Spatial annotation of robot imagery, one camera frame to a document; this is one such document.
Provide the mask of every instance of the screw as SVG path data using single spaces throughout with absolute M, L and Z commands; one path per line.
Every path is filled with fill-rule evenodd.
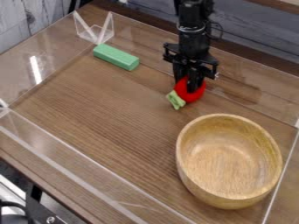
M 52 224 L 55 222 L 55 218 L 54 217 L 50 217 L 48 219 L 47 219 L 47 223 L 48 224 Z

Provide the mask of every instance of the green sponge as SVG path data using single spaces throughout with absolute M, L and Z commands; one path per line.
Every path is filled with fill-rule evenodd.
M 139 66 L 139 58 L 136 56 L 106 44 L 95 47 L 94 56 L 128 71 L 132 71 Z
M 173 91 L 166 98 L 171 102 L 174 108 L 178 110 L 186 105 L 186 101 L 182 99 L 182 97 L 177 94 L 175 91 Z

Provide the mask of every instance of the bowl rim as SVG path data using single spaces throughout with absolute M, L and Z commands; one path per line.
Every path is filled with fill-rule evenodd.
M 189 175 L 187 169 L 186 169 L 186 167 L 183 165 L 183 158 L 182 158 L 182 153 L 181 153 L 182 152 L 181 145 L 182 145 L 183 135 L 187 132 L 187 130 L 193 127 L 193 125 L 195 125 L 195 123 L 198 123 L 202 120 L 206 120 L 206 119 L 213 118 L 213 117 L 221 117 L 221 116 L 242 120 L 243 122 L 250 123 L 251 125 L 254 125 L 265 133 L 265 135 L 269 138 L 271 144 L 274 145 L 274 150 L 275 150 L 277 159 L 278 159 L 278 164 L 277 164 L 277 169 L 275 169 L 275 176 L 273 177 L 271 181 L 266 185 L 263 185 L 263 187 L 257 189 L 253 193 L 241 194 L 241 195 L 235 194 L 235 195 L 229 196 L 229 197 L 225 197 L 223 195 L 219 195 L 215 192 L 211 192 L 209 189 L 202 188 L 202 186 L 195 183 L 195 181 L 193 180 L 191 176 Z M 270 135 L 267 130 L 259 124 L 257 124 L 255 122 L 253 122 L 250 119 L 247 119 L 246 117 L 243 117 L 241 115 L 210 114 L 210 115 L 203 115 L 203 116 L 195 118 L 183 127 L 182 132 L 181 132 L 181 134 L 178 136 L 175 156 L 177 156 L 177 162 L 179 163 L 178 164 L 178 168 L 181 166 L 182 172 L 187 176 L 189 180 L 201 188 L 201 190 L 205 191 L 206 193 L 219 197 L 219 198 L 229 199 L 229 200 L 250 200 L 250 199 L 261 197 L 263 194 L 269 193 L 273 190 L 273 188 L 275 187 L 275 185 L 277 185 L 277 183 L 278 183 L 278 181 L 281 179 L 282 172 L 283 172 L 283 157 L 282 157 L 282 152 L 281 152 L 281 149 L 279 149 L 279 146 L 277 144 L 275 139 L 273 138 L 273 136 Z

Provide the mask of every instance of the wooden bowl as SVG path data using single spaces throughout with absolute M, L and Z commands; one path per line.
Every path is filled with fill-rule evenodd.
M 270 193 L 283 170 L 274 138 L 249 119 L 206 115 L 183 128 L 177 164 L 191 193 L 214 207 L 241 209 Z

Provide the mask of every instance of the red object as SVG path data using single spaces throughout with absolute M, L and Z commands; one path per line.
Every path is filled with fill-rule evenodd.
M 186 100 L 186 102 L 197 102 L 203 96 L 206 90 L 206 81 L 203 81 L 199 89 L 191 94 L 187 91 L 187 81 L 189 77 L 185 76 L 177 83 L 174 90 L 177 94 L 182 97 L 182 99 Z

